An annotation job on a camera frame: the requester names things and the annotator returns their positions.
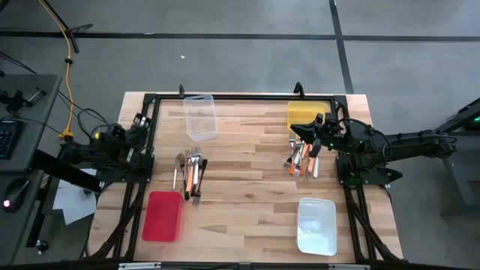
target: wooden tabletop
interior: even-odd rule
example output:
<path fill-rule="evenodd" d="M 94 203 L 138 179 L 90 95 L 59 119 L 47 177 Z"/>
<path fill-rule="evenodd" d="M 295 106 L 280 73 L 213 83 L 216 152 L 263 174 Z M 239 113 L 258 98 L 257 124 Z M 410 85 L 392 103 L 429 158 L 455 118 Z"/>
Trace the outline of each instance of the wooden tabletop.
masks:
<path fill-rule="evenodd" d="M 119 123 L 130 127 L 142 108 L 143 92 L 127 92 Z M 371 123 L 365 95 L 347 95 L 350 117 Z M 178 239 L 173 243 L 142 240 L 149 194 L 171 191 L 175 156 L 194 141 L 186 134 L 181 100 L 161 101 L 155 134 L 155 166 L 147 186 L 136 241 L 135 260 L 353 263 L 353 246 L 344 190 L 338 184 L 336 151 L 322 148 L 318 179 L 293 178 L 282 169 L 290 156 L 287 101 L 216 100 L 218 137 L 197 142 L 208 159 L 202 199 L 183 205 Z M 112 184 L 101 195 L 90 232 L 95 252 L 119 222 L 125 184 Z M 395 219 L 386 192 L 365 186 L 370 222 L 391 251 L 402 257 Z M 337 209 L 337 254 L 317 256 L 296 247 L 296 212 L 304 197 L 331 200 Z M 365 235 L 359 229 L 362 250 Z M 125 252 L 130 227 L 123 244 Z"/>

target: paper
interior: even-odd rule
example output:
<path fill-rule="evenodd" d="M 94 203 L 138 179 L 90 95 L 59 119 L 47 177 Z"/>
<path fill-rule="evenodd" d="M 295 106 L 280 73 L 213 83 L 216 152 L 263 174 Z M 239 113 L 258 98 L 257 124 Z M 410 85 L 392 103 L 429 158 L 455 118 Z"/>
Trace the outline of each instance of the paper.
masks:
<path fill-rule="evenodd" d="M 82 171 L 93 176 L 97 173 L 96 169 L 82 169 Z M 55 201 L 53 201 L 53 209 L 63 211 L 66 225 L 95 213 L 96 208 L 97 200 L 93 192 L 85 194 L 81 187 L 60 180 Z"/>

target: yellow cable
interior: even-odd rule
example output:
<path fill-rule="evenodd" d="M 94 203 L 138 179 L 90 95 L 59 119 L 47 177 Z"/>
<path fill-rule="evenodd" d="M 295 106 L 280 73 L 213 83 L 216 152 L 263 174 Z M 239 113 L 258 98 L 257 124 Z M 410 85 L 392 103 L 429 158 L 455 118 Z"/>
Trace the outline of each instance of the yellow cable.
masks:
<path fill-rule="evenodd" d="M 63 30 L 62 26 L 60 25 L 59 21 L 55 18 L 55 16 L 53 16 L 52 12 L 50 11 L 50 9 L 44 4 L 44 2 L 42 0 L 38 0 L 38 2 L 40 3 L 40 5 L 43 6 L 43 8 L 45 8 L 45 11 L 48 12 L 48 14 L 52 17 L 52 19 L 55 21 L 55 23 L 57 24 L 58 28 L 60 29 L 61 33 L 63 34 L 63 37 L 65 38 L 65 42 L 67 42 L 67 48 L 68 48 L 68 56 L 67 56 L 67 59 L 68 60 L 71 60 L 71 48 L 70 48 L 70 42 L 68 42 L 68 37 L 67 35 L 65 34 L 65 31 Z M 65 84 L 67 85 L 67 90 L 68 90 L 68 95 L 70 96 L 70 100 L 72 101 L 70 103 L 70 116 L 68 117 L 68 124 L 67 124 L 67 127 L 64 129 L 63 131 L 63 135 L 64 137 L 65 136 L 74 136 L 74 134 L 71 132 L 71 129 L 70 129 L 70 126 L 71 126 L 71 122 L 72 122 L 72 118 L 73 118 L 73 114 L 74 114 L 74 98 L 72 97 L 72 91 L 70 89 L 70 81 L 69 81 L 69 78 L 70 78 L 70 63 L 67 63 L 67 74 L 65 75 Z"/>

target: gray floor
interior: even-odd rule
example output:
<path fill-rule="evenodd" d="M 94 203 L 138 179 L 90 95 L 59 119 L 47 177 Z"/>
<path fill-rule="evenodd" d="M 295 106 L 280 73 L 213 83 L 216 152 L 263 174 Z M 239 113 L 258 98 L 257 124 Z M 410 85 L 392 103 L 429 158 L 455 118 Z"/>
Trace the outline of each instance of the gray floor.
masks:
<path fill-rule="evenodd" d="M 92 31 L 332 34 L 326 0 L 56 0 L 72 26 Z M 476 0 L 337 0 L 345 35 L 480 35 Z M 55 31 L 34 0 L 13 1 L 0 14 L 0 28 Z M 74 100 L 115 121 L 126 91 L 291 92 L 301 81 L 307 92 L 344 93 L 334 41 L 295 40 L 79 40 L 71 73 Z M 480 95 L 480 43 L 346 42 L 353 89 L 368 96 L 375 127 L 386 134 L 435 128 Z M 40 73 L 64 75 L 62 39 L 3 37 L 0 50 Z M 24 70 L 0 61 L 0 69 Z M 62 130 L 67 109 L 57 102 L 49 123 Z M 80 139 L 77 127 L 73 131 Z M 41 147 L 55 154 L 56 135 Z M 391 164 L 404 177 L 391 188 L 400 243 L 414 263 L 480 268 L 480 220 L 442 220 L 456 200 L 455 186 L 440 160 L 415 158 Z M 18 263 L 75 259 L 88 220 L 54 229 L 44 256 L 25 253 Z M 69 233 L 69 239 L 60 235 Z"/>

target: keyboard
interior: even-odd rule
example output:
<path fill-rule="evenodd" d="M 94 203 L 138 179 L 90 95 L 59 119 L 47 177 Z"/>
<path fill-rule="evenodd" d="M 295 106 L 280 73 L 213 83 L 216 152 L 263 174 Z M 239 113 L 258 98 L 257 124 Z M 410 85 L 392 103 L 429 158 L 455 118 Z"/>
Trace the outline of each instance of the keyboard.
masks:
<path fill-rule="evenodd" d="M 0 122 L 0 160 L 9 160 L 17 143 L 23 122 L 4 120 Z"/>

